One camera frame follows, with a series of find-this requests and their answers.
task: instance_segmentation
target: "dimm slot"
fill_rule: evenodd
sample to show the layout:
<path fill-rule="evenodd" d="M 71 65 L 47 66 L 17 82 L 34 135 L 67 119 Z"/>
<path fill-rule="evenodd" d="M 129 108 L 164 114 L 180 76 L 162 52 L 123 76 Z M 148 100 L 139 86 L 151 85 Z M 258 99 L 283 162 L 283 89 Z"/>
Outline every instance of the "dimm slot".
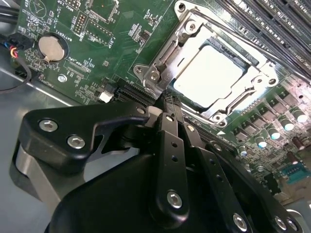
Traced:
<path fill-rule="evenodd" d="M 306 11 L 303 11 L 293 0 L 286 0 L 286 1 L 297 12 L 297 14 L 310 26 L 311 25 L 310 8 L 304 5 Z"/>
<path fill-rule="evenodd" d="M 232 0 L 228 0 L 228 2 L 232 3 L 232 7 L 234 7 L 237 11 L 239 11 L 239 12 L 241 12 L 241 13 L 243 12 L 243 9 L 241 9 L 240 7 L 238 7 Z M 262 29 L 265 29 L 265 31 L 267 32 L 266 35 L 269 35 L 269 37 L 272 39 L 272 41 L 277 41 L 277 42 L 278 42 L 277 45 L 278 45 L 278 47 L 279 47 L 281 50 L 283 50 L 285 53 L 291 52 L 291 54 L 292 54 L 293 57 L 295 57 L 295 58 L 296 58 L 297 56 L 300 56 L 300 57 L 302 57 L 302 59 L 303 59 L 304 61 L 310 62 L 310 61 L 309 61 L 310 57 L 305 53 L 304 49 L 301 48 L 301 46 L 300 46 L 299 44 L 297 44 L 290 36 L 288 36 L 286 33 L 284 33 L 284 32 L 280 29 L 280 27 L 278 27 L 278 25 L 276 25 L 275 22 L 273 23 L 273 22 L 270 20 L 270 18 L 269 18 L 262 10 L 260 10 L 259 7 L 256 7 L 256 6 L 255 6 L 255 4 L 254 4 L 253 1 L 245 0 L 245 3 L 247 3 L 248 6 L 252 8 L 253 12 L 256 13 L 257 16 L 261 17 L 261 18 L 263 19 L 264 23 L 266 23 L 266 24 L 269 26 L 269 28 L 270 28 L 271 30 L 273 30 L 274 32 L 276 32 L 276 33 L 278 34 L 278 36 L 281 37 L 281 39 L 282 39 L 283 41 L 286 41 L 286 40 L 289 41 L 289 43 L 287 42 L 286 44 L 288 44 L 288 45 L 290 46 L 290 49 L 291 49 L 291 50 L 285 49 L 284 45 L 281 44 L 279 41 L 277 41 L 277 40 L 274 38 L 274 36 L 269 32 L 268 29 L 263 28 L 263 27 L 260 25 L 260 23 L 257 22 L 254 18 L 251 18 L 251 16 L 250 16 L 249 14 L 246 14 L 246 15 L 245 15 L 245 17 L 247 17 L 247 19 L 250 20 L 253 24 L 255 24 L 261 31 L 262 31 Z M 301 61 L 299 61 L 298 59 L 296 59 L 296 60 L 298 61 L 299 64 L 301 64 L 301 68 L 304 69 L 304 71 L 306 71 L 307 73 L 310 72 L 310 70 L 305 66 L 304 62 L 301 62 Z"/>
<path fill-rule="evenodd" d="M 283 14 L 287 15 L 288 18 L 292 19 L 297 27 L 300 28 L 301 33 L 303 33 L 309 40 L 311 40 L 310 36 L 310 25 L 306 24 L 300 17 L 297 15 L 290 5 L 284 4 L 281 0 L 274 0 L 274 3 L 278 5 L 279 8 L 283 10 Z"/>
<path fill-rule="evenodd" d="M 221 2 L 219 0 L 216 0 L 216 2 L 219 5 L 221 5 L 226 11 L 228 11 L 234 18 L 236 18 L 236 21 L 239 22 L 240 27 L 245 27 L 250 33 L 253 34 L 253 36 L 257 37 L 258 40 L 260 40 L 264 45 L 266 45 L 269 48 L 269 50 L 272 51 L 274 55 L 276 55 L 278 58 L 282 60 L 287 60 L 290 63 L 292 63 L 292 65 L 294 66 L 300 66 L 303 69 L 305 68 L 304 65 L 301 65 L 301 62 L 297 58 L 293 56 L 289 56 L 285 48 L 282 48 L 282 47 L 280 48 L 282 52 L 280 52 L 278 49 L 275 49 L 275 46 L 279 46 L 279 44 L 270 42 L 270 41 L 272 42 L 274 41 L 274 38 L 272 37 L 271 34 L 259 32 L 260 30 L 255 28 L 253 25 L 250 25 L 248 20 L 244 20 L 243 14 L 241 14 L 240 12 L 237 12 L 236 10 L 232 10 L 232 8 L 228 6 L 227 4 L 225 4 L 224 2 Z"/>
<path fill-rule="evenodd" d="M 251 6 L 256 13 L 258 13 L 260 11 L 260 6 L 258 6 L 254 1 L 245 1 L 247 2 L 247 4 L 249 4 L 249 6 Z M 279 11 L 281 13 L 283 13 L 280 10 L 280 7 L 276 6 L 275 4 L 273 5 L 273 9 L 271 8 L 270 5 L 267 5 L 263 0 L 257 0 L 257 2 L 262 6 L 262 8 L 264 8 L 269 14 L 270 16 L 267 16 L 265 14 L 262 14 L 264 21 L 270 25 L 270 27 L 273 28 L 274 31 L 276 31 L 277 33 L 279 33 L 283 38 L 286 38 L 287 41 L 291 44 L 292 47 L 294 48 L 298 48 L 299 51 L 297 51 L 297 53 L 301 53 L 304 54 L 306 57 L 308 57 L 308 54 L 305 53 L 305 49 L 311 51 L 311 48 L 308 46 L 308 44 L 311 42 L 310 41 L 310 37 L 305 38 L 305 40 L 302 40 L 302 36 L 297 34 L 297 32 L 291 28 L 290 25 L 288 25 L 286 22 L 284 22 L 279 16 L 276 15 L 276 13 L 273 11 L 273 9 L 275 7 L 279 8 Z M 281 24 L 281 26 L 283 26 L 283 28 L 285 28 L 285 30 L 287 30 L 292 36 L 287 36 L 288 34 L 286 32 L 284 32 L 281 27 L 278 27 L 279 25 L 276 22 L 273 22 L 271 20 L 271 18 L 274 18 L 279 24 Z"/>

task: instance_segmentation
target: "silver screw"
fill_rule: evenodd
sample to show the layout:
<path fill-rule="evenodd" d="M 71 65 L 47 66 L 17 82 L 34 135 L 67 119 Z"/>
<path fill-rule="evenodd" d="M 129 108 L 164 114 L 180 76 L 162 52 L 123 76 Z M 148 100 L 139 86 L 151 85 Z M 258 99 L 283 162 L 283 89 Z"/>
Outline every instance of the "silver screw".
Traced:
<path fill-rule="evenodd" d="M 244 219 L 238 215 L 237 213 L 235 213 L 233 215 L 233 221 L 234 224 L 242 231 L 242 232 L 246 232 L 247 231 L 247 225 L 246 222 L 244 221 Z"/>
<path fill-rule="evenodd" d="M 277 225 L 284 231 L 286 231 L 286 225 L 285 223 L 278 217 L 278 216 L 275 216 L 274 218 L 274 221 L 277 223 Z"/>
<path fill-rule="evenodd" d="M 264 167 L 263 167 L 263 166 L 258 166 L 258 167 L 257 167 L 257 171 L 263 172 L 263 171 L 264 171 Z"/>
<path fill-rule="evenodd" d="M 61 83 L 65 83 L 67 82 L 67 77 L 63 74 L 60 74 L 58 77 L 57 77 L 57 80 L 60 81 Z"/>
<path fill-rule="evenodd" d="M 79 136 L 69 137 L 67 143 L 74 149 L 81 149 L 86 145 L 85 141 Z"/>
<path fill-rule="evenodd" d="M 185 30 L 189 34 L 195 33 L 197 31 L 195 21 L 189 20 L 185 25 Z"/>
<path fill-rule="evenodd" d="M 135 71 L 136 71 L 137 74 L 141 74 L 142 73 L 142 69 L 140 67 L 137 67 L 135 69 Z"/>
<path fill-rule="evenodd" d="M 298 228 L 296 226 L 296 224 L 293 223 L 293 221 L 291 221 L 290 218 L 286 219 L 288 224 L 295 230 L 295 231 L 298 231 Z"/>
<path fill-rule="evenodd" d="M 188 130 L 190 130 L 191 132 L 194 132 L 194 127 L 192 125 L 187 125 Z"/>
<path fill-rule="evenodd" d="M 171 118 L 170 116 L 166 116 L 166 119 L 169 120 L 170 122 L 173 122 L 173 121 L 174 121 L 174 119 Z"/>
<path fill-rule="evenodd" d="M 159 78 L 159 74 L 156 71 L 151 72 L 151 79 L 157 80 Z"/>
<path fill-rule="evenodd" d="M 219 150 L 219 151 L 222 151 L 222 148 L 218 145 L 218 144 L 214 144 L 214 147 Z"/>
<path fill-rule="evenodd" d="M 141 114 L 145 114 L 145 113 L 146 113 L 145 110 L 143 110 L 143 109 L 141 109 L 141 108 L 138 108 L 137 111 L 138 111 L 139 113 L 141 113 Z"/>
<path fill-rule="evenodd" d="M 181 197 L 173 191 L 167 193 L 167 201 L 175 209 L 179 209 L 183 205 Z"/>
<path fill-rule="evenodd" d="M 55 121 L 52 120 L 42 120 L 39 122 L 40 129 L 46 132 L 54 132 L 58 129 L 58 125 Z"/>

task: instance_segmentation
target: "wire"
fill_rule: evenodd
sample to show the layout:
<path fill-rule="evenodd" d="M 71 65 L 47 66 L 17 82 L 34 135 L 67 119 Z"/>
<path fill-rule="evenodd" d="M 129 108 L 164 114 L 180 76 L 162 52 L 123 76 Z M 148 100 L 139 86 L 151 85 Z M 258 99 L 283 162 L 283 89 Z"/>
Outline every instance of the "wire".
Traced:
<path fill-rule="evenodd" d="M 17 48 L 16 47 L 13 47 L 13 48 L 10 48 L 10 54 L 13 58 L 17 58 L 18 57 L 18 54 L 16 52 Z"/>
<path fill-rule="evenodd" d="M 2 23 L 17 24 L 17 20 L 18 20 L 17 16 L 0 15 L 0 22 Z"/>
<path fill-rule="evenodd" d="M 20 89 L 21 87 L 25 86 L 30 81 L 30 79 L 32 78 L 31 70 L 27 66 L 25 60 L 22 59 L 21 57 L 17 57 L 15 60 L 25 69 L 25 71 L 27 73 L 27 77 L 18 86 L 15 86 L 15 87 L 12 87 L 12 88 L 8 88 L 8 89 L 5 89 L 5 90 L 0 90 L 0 94 L 7 94 L 7 93 L 10 93 L 10 92 L 16 91 L 17 89 Z"/>
<path fill-rule="evenodd" d="M 8 7 L 11 7 L 10 4 L 7 3 L 7 1 L 2 0 L 2 2 L 3 2 L 4 4 L 6 4 Z"/>
<path fill-rule="evenodd" d="M 19 9 L 14 9 L 12 7 L 7 7 L 7 6 L 0 6 L 0 13 L 12 15 L 12 16 L 18 16 Z"/>
<path fill-rule="evenodd" d="M 275 62 L 279 63 L 280 65 L 284 66 L 285 68 L 289 69 L 294 75 L 296 75 L 297 77 L 299 77 L 300 79 L 302 79 L 303 81 L 311 84 L 311 80 L 304 74 L 302 74 L 302 72 L 299 69 L 296 69 L 295 65 L 289 65 L 287 64 L 285 61 L 282 61 L 281 59 L 279 59 L 278 57 L 276 57 L 275 55 L 273 55 L 272 53 L 264 50 L 263 48 L 257 46 L 256 44 L 254 44 L 253 42 L 249 41 L 248 39 L 244 38 L 243 36 L 241 36 L 240 34 L 238 34 L 237 32 L 227 28 L 226 26 L 224 26 L 223 24 L 213 20 L 212 18 L 204 15 L 203 13 L 199 12 L 199 11 L 193 11 L 193 13 L 195 15 L 200 16 L 201 18 L 206 19 L 207 21 L 209 21 L 211 24 L 214 24 L 215 26 L 217 26 L 218 28 L 224 30 L 225 32 L 231 34 L 232 36 L 238 38 L 239 40 L 243 41 L 244 43 L 248 44 L 249 46 L 252 46 L 253 48 L 257 49 L 258 51 L 260 51 L 261 53 L 263 53 L 264 55 L 266 55 L 267 57 L 269 57 L 270 59 L 274 60 Z"/>

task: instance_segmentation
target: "capacitor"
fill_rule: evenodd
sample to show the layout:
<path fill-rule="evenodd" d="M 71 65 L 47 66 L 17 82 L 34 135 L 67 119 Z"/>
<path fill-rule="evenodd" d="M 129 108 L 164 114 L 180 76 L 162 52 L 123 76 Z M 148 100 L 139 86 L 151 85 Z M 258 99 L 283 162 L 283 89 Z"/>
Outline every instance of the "capacitor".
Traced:
<path fill-rule="evenodd" d="M 295 110 L 293 111 L 292 115 L 295 117 L 295 119 L 299 122 L 299 123 L 304 123 L 308 120 L 308 116 L 306 114 L 304 114 L 301 110 Z"/>
<path fill-rule="evenodd" d="M 267 146 L 267 143 L 263 137 L 257 137 L 255 141 L 260 149 L 265 148 Z"/>
<path fill-rule="evenodd" d="M 289 152 L 287 152 L 286 156 L 287 156 L 288 160 L 292 163 L 292 165 L 298 164 L 299 161 L 296 158 L 296 156 L 294 155 L 294 153 L 289 151 Z"/>
<path fill-rule="evenodd" d="M 292 142 L 294 143 L 294 145 L 297 147 L 298 150 L 303 150 L 305 148 L 305 145 L 298 137 L 293 137 Z"/>
<path fill-rule="evenodd" d="M 273 139 L 273 140 L 279 139 L 281 137 L 281 134 L 277 131 L 276 128 L 270 128 L 268 130 L 268 133 L 269 133 L 271 139 Z"/>
<path fill-rule="evenodd" d="M 283 126 L 285 131 L 291 131 L 294 128 L 294 124 L 290 120 L 288 120 L 287 118 L 282 119 L 280 121 L 280 123 Z"/>
<path fill-rule="evenodd" d="M 247 151 L 246 151 L 245 146 L 240 146 L 239 151 L 240 151 L 240 156 L 247 156 Z"/>

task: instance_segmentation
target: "black connector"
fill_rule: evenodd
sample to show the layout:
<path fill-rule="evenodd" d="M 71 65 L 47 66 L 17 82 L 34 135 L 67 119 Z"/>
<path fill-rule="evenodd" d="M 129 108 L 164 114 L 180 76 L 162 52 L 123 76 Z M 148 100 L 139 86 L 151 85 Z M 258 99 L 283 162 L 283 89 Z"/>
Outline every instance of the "black connector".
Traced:
<path fill-rule="evenodd" d="M 14 33 L 7 37 L 6 43 L 17 47 L 17 50 L 27 50 L 34 44 L 34 40 L 20 33 Z"/>

